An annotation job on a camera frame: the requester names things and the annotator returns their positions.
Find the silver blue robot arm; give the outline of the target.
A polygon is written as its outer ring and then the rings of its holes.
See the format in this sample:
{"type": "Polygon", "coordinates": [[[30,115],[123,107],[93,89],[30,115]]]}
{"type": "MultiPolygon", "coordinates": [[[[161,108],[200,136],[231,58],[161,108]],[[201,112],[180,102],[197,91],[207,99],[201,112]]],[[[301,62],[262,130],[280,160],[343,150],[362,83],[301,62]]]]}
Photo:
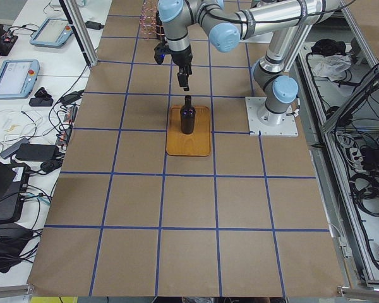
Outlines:
{"type": "Polygon", "coordinates": [[[283,74],[284,61],[292,49],[299,28],[326,20],[341,9],[340,1],[253,1],[250,9],[224,11],[222,1],[159,1],[159,18],[165,42],[159,43],[155,61],[162,64],[171,55],[178,66],[179,86],[189,89],[192,52],[188,27],[200,25],[210,43],[222,53],[235,49],[240,41],[271,32],[265,55],[253,66],[253,78],[264,91],[265,103],[257,110],[259,121],[279,125],[298,94],[298,84],[283,74]]]}

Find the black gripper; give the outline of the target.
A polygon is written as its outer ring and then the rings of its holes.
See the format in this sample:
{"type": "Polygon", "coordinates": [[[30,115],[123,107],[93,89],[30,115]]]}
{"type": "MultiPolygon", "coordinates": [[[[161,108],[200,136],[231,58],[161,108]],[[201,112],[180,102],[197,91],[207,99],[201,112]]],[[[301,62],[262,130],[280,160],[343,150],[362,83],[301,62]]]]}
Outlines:
{"type": "Polygon", "coordinates": [[[190,90],[188,75],[192,74],[191,63],[193,55],[191,47],[187,47],[182,51],[172,50],[171,56],[174,64],[179,67],[180,73],[177,74],[179,86],[183,88],[184,91],[188,92],[190,90]]]}

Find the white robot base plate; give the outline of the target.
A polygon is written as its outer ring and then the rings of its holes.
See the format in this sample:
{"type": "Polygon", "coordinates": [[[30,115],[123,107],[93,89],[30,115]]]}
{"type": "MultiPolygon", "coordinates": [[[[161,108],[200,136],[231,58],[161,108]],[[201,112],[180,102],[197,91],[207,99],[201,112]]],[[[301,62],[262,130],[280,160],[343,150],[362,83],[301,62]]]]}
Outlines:
{"type": "Polygon", "coordinates": [[[292,106],[281,114],[273,114],[265,106],[266,97],[246,97],[249,134],[251,136],[298,137],[292,106]]]}

